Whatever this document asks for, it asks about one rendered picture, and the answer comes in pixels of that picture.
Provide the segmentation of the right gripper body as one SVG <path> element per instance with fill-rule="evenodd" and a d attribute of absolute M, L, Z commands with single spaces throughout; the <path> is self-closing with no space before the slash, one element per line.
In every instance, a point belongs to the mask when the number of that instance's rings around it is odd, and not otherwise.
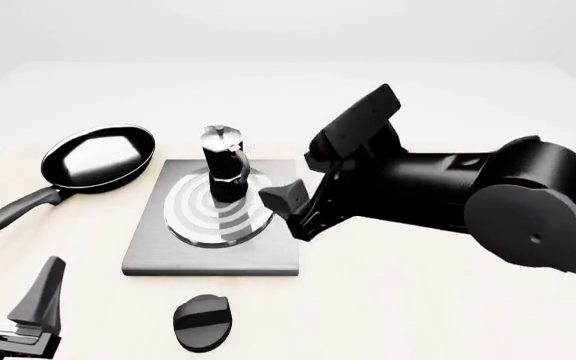
<path fill-rule="evenodd" d="M 310 242 L 319 233 L 349 218 L 353 186 L 353 159 L 334 164 L 334 167 L 325 173 L 312 196 L 308 195 L 302 179 L 292 182 L 289 198 L 294 205 L 286 220 L 292 236 Z"/>

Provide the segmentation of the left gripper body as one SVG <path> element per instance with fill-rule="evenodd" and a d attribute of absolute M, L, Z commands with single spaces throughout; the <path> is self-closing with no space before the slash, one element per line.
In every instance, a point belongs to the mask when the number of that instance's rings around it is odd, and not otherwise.
<path fill-rule="evenodd" d="M 0 360 L 6 358 L 53 359 L 61 342 L 60 323 L 52 326 L 17 326 L 0 330 Z"/>

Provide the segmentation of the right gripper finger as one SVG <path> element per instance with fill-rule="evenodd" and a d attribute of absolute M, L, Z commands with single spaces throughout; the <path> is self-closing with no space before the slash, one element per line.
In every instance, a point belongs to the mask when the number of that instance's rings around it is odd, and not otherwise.
<path fill-rule="evenodd" d="M 331 173 L 340 163 L 340 145 L 338 137 L 329 131 L 321 130 L 309 143 L 304 158 L 308 168 L 317 173 Z"/>
<path fill-rule="evenodd" d="M 263 205 L 284 221 L 298 215 L 309 202 L 309 194 L 302 179 L 288 185 L 262 188 L 258 194 Z"/>

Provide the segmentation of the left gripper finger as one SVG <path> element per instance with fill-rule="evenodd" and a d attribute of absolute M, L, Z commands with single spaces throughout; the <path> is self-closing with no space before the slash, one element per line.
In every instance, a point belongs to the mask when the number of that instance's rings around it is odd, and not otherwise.
<path fill-rule="evenodd" d="M 46 261 L 34 283 L 8 314 L 18 331 L 60 331 L 61 287 L 66 263 L 52 256 Z"/>

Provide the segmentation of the black and silver moka pot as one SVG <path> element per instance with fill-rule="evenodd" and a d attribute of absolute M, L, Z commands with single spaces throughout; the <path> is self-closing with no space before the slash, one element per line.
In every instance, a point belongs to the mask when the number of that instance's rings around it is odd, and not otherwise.
<path fill-rule="evenodd" d="M 251 171 L 241 132 L 225 125 L 208 125 L 200 140 L 213 199 L 220 203 L 241 200 L 247 194 Z"/>

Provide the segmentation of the grey stove plate with rings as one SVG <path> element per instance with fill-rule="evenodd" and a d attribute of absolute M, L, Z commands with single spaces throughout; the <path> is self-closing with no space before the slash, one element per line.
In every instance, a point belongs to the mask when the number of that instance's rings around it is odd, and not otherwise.
<path fill-rule="evenodd" d="M 295 179 L 292 160 L 251 162 L 249 189 L 234 203 L 209 191 L 202 160 L 164 161 L 122 262 L 127 276 L 295 276 L 297 242 L 263 206 L 261 188 Z"/>

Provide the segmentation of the round black stove knob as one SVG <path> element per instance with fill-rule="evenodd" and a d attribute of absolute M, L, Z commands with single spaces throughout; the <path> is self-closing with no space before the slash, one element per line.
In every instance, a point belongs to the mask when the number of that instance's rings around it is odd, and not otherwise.
<path fill-rule="evenodd" d="M 173 314 L 175 338 L 192 353 L 215 350 L 228 338 L 232 326 L 232 311 L 226 296 L 195 296 L 179 305 Z"/>

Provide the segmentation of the flat black plate on stalk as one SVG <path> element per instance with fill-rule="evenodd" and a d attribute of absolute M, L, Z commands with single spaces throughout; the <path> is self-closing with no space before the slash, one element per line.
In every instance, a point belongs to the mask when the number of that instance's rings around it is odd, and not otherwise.
<path fill-rule="evenodd" d="M 400 145 L 390 118 L 401 108 L 391 87 L 384 83 L 365 95 L 323 129 L 333 158 L 347 158 L 360 147 L 371 152 L 385 143 Z"/>

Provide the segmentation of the black frying pan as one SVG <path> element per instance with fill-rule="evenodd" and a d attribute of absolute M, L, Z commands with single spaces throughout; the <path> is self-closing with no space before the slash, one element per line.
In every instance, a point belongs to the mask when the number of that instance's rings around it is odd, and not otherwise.
<path fill-rule="evenodd" d="M 0 230 L 43 204 L 57 206 L 75 194 L 101 194 L 132 182 L 154 157 L 154 135 L 137 125 L 88 128 L 60 140 L 43 156 L 49 185 L 0 208 Z"/>

